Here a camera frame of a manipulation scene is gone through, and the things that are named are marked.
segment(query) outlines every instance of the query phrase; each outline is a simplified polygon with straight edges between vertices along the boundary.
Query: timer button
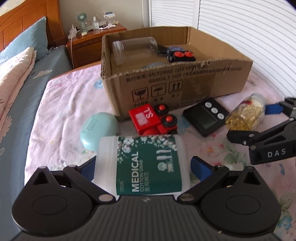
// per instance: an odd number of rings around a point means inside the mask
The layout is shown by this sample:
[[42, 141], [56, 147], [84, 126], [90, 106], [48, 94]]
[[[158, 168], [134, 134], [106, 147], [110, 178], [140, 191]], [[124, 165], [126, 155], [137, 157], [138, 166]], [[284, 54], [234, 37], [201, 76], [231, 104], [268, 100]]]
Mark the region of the timer button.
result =
[[217, 115], [217, 117], [218, 117], [218, 119], [220, 119], [220, 120], [223, 120], [223, 119], [224, 119], [224, 115], [223, 115], [222, 113], [219, 113], [219, 114]]
[[218, 113], [218, 109], [215, 108], [215, 107], [213, 107], [213, 108], [211, 109], [211, 112], [214, 113], [214, 114], [217, 114], [217, 113]]
[[212, 107], [212, 103], [211, 103], [211, 102], [206, 102], [206, 103], [205, 103], [205, 107], [207, 107], [207, 108], [211, 108], [211, 107]]

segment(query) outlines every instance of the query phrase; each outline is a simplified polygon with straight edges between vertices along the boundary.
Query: jar of gold capsules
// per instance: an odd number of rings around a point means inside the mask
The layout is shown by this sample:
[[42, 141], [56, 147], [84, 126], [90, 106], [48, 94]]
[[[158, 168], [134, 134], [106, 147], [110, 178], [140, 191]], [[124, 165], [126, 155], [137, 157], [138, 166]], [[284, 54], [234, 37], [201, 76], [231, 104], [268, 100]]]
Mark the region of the jar of gold capsules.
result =
[[265, 98], [257, 93], [245, 98], [225, 120], [229, 130], [254, 131], [264, 117]]

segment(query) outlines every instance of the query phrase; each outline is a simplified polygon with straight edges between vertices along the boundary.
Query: blue bedsheet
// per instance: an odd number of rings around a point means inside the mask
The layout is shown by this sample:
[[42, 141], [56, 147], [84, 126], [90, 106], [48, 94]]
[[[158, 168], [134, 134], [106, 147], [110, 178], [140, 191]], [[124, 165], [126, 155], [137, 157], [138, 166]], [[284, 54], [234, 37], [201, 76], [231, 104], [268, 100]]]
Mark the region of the blue bedsheet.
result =
[[65, 46], [37, 61], [7, 116], [11, 126], [0, 143], [0, 240], [11, 240], [19, 230], [11, 216], [14, 200], [24, 186], [29, 138], [47, 82], [72, 70]]

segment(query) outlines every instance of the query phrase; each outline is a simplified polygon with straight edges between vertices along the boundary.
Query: transparent plastic bottle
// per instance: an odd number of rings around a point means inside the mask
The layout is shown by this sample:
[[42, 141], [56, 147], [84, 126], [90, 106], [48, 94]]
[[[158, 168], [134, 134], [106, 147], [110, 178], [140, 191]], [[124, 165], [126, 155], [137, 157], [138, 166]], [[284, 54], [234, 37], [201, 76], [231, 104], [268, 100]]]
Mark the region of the transparent plastic bottle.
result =
[[257, 93], [245, 98], [225, 120], [229, 130], [254, 131], [264, 117], [265, 98]]
[[94, 17], [94, 21], [93, 21], [93, 30], [99, 29], [99, 22], [96, 20], [96, 17]]
[[117, 65], [157, 55], [157, 42], [152, 37], [114, 41], [112, 45]]

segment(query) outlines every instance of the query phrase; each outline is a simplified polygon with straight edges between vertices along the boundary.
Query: cardboard box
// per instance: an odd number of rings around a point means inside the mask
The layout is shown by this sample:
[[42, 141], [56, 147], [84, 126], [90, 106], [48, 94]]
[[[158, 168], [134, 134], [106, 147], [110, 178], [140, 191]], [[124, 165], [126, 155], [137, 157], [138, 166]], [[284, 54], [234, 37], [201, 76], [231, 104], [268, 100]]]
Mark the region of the cardboard box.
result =
[[[196, 62], [170, 64], [151, 56], [117, 66], [112, 43], [154, 37], [159, 45], [182, 46]], [[141, 69], [154, 62], [167, 65]], [[115, 116], [146, 103], [166, 103], [170, 108], [193, 104], [208, 97], [242, 91], [253, 61], [229, 44], [192, 27], [153, 27], [109, 34], [102, 39], [101, 77]]]

